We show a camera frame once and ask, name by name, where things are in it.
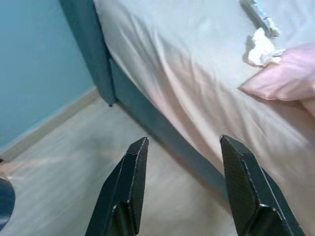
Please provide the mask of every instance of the blue wall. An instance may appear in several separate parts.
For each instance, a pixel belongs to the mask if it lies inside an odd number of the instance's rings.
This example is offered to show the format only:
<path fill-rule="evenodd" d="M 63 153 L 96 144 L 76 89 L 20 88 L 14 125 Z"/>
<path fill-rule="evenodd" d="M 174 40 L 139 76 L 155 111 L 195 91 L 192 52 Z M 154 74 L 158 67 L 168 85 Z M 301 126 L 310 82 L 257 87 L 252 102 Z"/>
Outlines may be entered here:
<path fill-rule="evenodd" d="M 0 6 L 0 150 L 93 87 L 58 0 Z"/>

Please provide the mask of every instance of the tissue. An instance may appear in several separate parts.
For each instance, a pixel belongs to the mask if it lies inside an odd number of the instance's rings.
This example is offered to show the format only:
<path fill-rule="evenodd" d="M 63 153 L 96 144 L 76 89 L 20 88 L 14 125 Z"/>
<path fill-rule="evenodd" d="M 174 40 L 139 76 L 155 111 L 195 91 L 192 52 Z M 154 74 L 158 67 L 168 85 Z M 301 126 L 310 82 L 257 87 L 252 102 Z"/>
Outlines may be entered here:
<path fill-rule="evenodd" d="M 276 49 L 273 43 L 265 36 L 263 28 L 259 28 L 252 37 L 254 48 L 248 55 L 250 64 L 266 66 L 269 63 L 279 63 L 285 49 Z"/>

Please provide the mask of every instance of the pillow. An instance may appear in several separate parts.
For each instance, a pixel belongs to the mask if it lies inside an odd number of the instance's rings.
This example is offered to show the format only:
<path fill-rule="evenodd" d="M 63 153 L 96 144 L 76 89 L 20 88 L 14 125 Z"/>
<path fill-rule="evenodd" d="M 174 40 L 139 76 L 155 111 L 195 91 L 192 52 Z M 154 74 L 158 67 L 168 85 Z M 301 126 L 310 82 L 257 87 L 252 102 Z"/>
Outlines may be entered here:
<path fill-rule="evenodd" d="M 303 106 L 315 117 L 315 98 L 305 99 L 301 102 Z"/>
<path fill-rule="evenodd" d="M 315 43 L 287 49 L 280 64 L 269 64 L 240 89 L 266 100 L 315 98 Z"/>

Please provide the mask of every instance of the white bed sheet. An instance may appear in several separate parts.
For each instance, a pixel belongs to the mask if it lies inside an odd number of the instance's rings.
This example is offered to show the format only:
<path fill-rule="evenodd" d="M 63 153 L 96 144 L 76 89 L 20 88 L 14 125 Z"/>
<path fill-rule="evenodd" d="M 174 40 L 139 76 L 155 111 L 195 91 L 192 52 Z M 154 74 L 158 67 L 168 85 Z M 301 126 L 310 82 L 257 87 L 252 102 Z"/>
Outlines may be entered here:
<path fill-rule="evenodd" d="M 315 119 L 298 102 L 237 88 L 259 71 L 244 62 L 256 30 L 238 0 L 94 0 L 107 46 L 132 82 L 223 172 L 220 134 L 243 142 L 315 236 Z M 264 0 L 292 47 L 315 38 L 315 1 Z"/>

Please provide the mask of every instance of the wooden floor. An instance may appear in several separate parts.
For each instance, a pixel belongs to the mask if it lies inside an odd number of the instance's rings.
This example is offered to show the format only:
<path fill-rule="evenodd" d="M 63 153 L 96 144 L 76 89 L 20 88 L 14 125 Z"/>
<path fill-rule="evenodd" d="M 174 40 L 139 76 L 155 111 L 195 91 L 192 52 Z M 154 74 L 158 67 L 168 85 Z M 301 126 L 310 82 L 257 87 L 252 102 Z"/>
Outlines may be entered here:
<path fill-rule="evenodd" d="M 149 136 L 98 99 L 1 166 L 16 191 L 0 236 L 83 236 L 100 189 L 129 144 Z M 236 236 L 226 203 L 150 138 L 141 236 Z"/>

